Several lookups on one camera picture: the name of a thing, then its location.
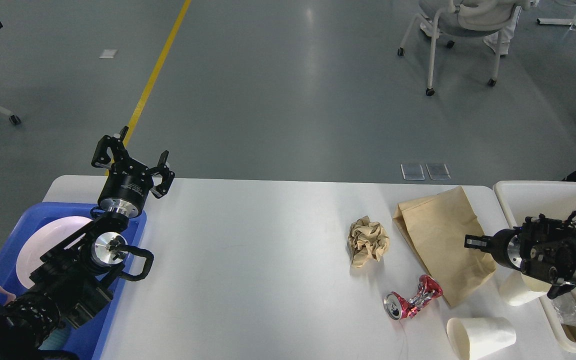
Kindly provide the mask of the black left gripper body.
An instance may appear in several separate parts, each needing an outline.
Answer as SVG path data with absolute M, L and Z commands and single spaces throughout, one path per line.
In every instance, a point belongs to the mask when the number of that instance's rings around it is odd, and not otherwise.
M 115 212 L 129 219 L 139 217 L 154 187 L 153 178 L 141 171 L 109 170 L 106 182 L 98 198 L 98 207 L 105 212 Z

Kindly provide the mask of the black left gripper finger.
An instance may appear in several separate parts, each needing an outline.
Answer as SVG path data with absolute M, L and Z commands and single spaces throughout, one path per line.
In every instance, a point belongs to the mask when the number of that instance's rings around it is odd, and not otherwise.
M 169 193 L 170 187 L 176 177 L 174 171 L 172 171 L 167 164 L 169 157 L 169 151 L 165 150 L 161 153 L 160 158 L 156 166 L 149 169 L 149 176 L 154 177 L 161 175 L 161 183 L 153 186 L 150 192 L 157 198 L 160 199 Z
M 107 169 L 110 173 L 141 173 L 141 164 L 130 157 L 124 139 L 130 128 L 124 126 L 118 136 L 105 135 L 98 141 L 91 166 Z

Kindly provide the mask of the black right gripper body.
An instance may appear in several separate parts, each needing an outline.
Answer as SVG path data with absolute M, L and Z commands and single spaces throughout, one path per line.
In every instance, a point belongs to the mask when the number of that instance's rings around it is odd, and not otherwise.
M 514 271 L 521 270 L 521 242 L 519 231 L 515 228 L 499 230 L 489 237 L 486 250 L 498 265 Z

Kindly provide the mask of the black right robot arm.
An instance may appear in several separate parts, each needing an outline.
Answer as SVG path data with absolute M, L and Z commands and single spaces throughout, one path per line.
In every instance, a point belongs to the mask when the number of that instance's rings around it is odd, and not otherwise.
M 550 285 L 553 300 L 576 288 L 576 210 L 566 219 L 527 216 L 519 227 L 464 237 L 464 247 L 492 256 L 508 269 Z

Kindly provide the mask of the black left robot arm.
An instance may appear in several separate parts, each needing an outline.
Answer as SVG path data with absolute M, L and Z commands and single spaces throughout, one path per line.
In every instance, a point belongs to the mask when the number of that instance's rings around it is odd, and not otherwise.
M 108 170 L 93 218 L 43 253 L 30 273 L 32 287 L 0 303 L 0 360 L 76 360 L 66 350 L 41 350 L 60 322 L 80 328 L 114 298 L 112 283 L 141 281 L 154 262 L 151 251 L 129 244 L 122 233 L 139 217 L 147 196 L 162 198 L 176 174 L 161 153 L 155 166 L 132 158 L 124 146 L 130 128 L 103 136 L 91 165 Z

